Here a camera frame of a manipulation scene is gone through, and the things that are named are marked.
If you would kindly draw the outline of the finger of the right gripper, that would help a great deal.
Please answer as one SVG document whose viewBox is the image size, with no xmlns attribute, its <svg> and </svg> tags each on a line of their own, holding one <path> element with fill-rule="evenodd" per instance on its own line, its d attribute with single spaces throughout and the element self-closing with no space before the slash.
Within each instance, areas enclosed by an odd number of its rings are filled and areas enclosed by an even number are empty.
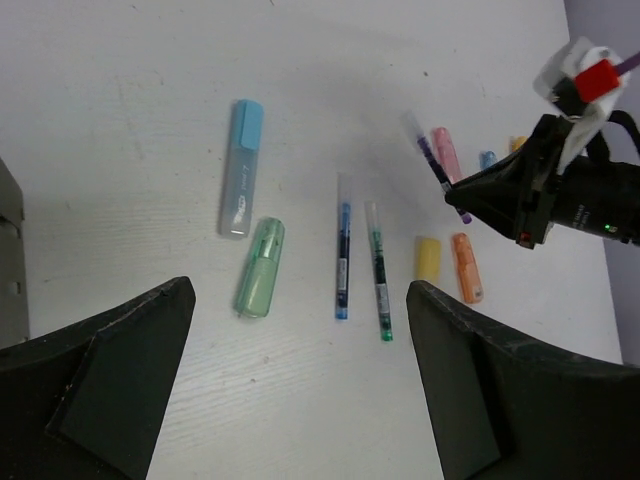
<svg viewBox="0 0 640 480">
<path fill-rule="evenodd" d="M 516 191 L 451 190 L 445 201 L 477 217 L 505 238 L 518 242 L 518 220 L 525 195 Z"/>
<path fill-rule="evenodd" d="M 450 200 L 529 200 L 531 198 L 530 165 L 535 145 L 524 144 L 503 160 L 453 185 Z"/>
</svg>

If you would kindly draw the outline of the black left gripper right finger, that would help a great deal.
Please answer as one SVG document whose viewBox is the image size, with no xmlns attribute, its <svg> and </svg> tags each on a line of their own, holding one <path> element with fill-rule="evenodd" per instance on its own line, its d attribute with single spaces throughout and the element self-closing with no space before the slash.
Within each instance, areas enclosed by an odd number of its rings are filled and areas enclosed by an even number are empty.
<svg viewBox="0 0 640 480">
<path fill-rule="evenodd" d="M 448 479 L 635 479 L 639 371 L 553 346 L 425 281 L 411 338 Z"/>
</svg>

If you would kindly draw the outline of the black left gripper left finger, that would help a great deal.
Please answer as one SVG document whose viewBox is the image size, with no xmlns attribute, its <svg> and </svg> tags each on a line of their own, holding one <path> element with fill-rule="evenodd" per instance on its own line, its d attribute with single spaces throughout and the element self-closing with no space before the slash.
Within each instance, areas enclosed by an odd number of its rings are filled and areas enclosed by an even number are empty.
<svg viewBox="0 0 640 480">
<path fill-rule="evenodd" d="M 2 349 L 2 478 L 146 478 L 195 303 L 176 277 Z"/>
</svg>

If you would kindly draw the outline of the orange cap highlighter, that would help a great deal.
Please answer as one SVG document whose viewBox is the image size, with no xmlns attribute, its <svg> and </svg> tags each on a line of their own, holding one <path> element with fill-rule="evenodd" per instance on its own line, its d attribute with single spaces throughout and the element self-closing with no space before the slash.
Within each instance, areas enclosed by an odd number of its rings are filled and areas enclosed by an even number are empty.
<svg viewBox="0 0 640 480">
<path fill-rule="evenodd" d="M 517 151 L 518 149 L 520 149 L 525 144 L 527 139 L 528 139 L 527 136 L 511 137 L 510 138 L 510 143 L 509 143 L 510 152 L 513 153 L 513 152 Z"/>
</svg>

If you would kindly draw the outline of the green ink pen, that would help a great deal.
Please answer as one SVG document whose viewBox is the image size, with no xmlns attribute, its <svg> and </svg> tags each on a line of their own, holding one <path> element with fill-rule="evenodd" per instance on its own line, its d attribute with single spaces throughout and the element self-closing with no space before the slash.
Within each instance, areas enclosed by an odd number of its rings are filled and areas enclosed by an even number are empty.
<svg viewBox="0 0 640 480">
<path fill-rule="evenodd" d="M 384 260 L 383 236 L 379 222 L 378 208 L 375 202 L 367 201 L 365 203 L 365 214 L 372 253 L 374 286 L 381 340 L 383 342 L 391 342 L 393 340 L 393 330 Z"/>
</svg>

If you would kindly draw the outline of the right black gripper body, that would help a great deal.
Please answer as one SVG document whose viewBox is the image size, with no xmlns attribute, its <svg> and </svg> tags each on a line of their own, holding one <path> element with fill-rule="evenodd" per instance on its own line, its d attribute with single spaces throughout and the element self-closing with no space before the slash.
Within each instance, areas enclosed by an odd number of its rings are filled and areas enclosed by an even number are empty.
<svg viewBox="0 0 640 480">
<path fill-rule="evenodd" d="M 566 167 L 560 154 L 571 124 L 542 116 L 518 151 L 525 164 L 517 209 L 515 241 L 532 249 L 543 244 L 553 225 L 637 246 L 639 244 L 639 166 L 614 162 L 598 132 L 586 151 Z"/>
</svg>

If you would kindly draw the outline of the purple ink pen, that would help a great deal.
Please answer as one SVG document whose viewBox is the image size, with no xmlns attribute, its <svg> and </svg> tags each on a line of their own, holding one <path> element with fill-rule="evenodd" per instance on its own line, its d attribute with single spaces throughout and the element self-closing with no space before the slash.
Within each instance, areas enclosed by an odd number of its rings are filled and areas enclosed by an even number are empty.
<svg viewBox="0 0 640 480">
<path fill-rule="evenodd" d="M 446 195 L 453 189 L 456 183 L 451 183 L 443 167 L 440 165 L 431 133 L 429 139 L 426 130 L 420 125 L 412 112 L 405 113 L 401 118 L 401 122 L 412 146 L 426 160 L 441 187 L 443 195 Z"/>
</svg>

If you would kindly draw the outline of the blue ink pen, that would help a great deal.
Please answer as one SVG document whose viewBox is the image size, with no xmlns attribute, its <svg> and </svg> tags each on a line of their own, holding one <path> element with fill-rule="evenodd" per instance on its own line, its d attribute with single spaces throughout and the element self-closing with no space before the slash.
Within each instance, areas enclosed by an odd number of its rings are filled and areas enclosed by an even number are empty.
<svg viewBox="0 0 640 480">
<path fill-rule="evenodd" d="M 336 305 L 335 318 L 348 319 L 349 312 L 349 273 L 351 238 L 351 177 L 345 173 L 338 175 L 338 230 L 337 230 L 337 266 L 336 266 Z"/>
</svg>

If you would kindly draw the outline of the yellow cap highlighter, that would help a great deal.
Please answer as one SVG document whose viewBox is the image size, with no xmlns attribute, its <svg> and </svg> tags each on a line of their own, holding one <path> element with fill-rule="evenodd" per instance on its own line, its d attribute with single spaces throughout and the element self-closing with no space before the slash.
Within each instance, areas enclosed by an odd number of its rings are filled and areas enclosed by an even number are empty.
<svg viewBox="0 0 640 480">
<path fill-rule="evenodd" d="M 415 243 L 414 278 L 438 284 L 441 266 L 441 242 L 430 237 L 418 237 Z"/>
</svg>

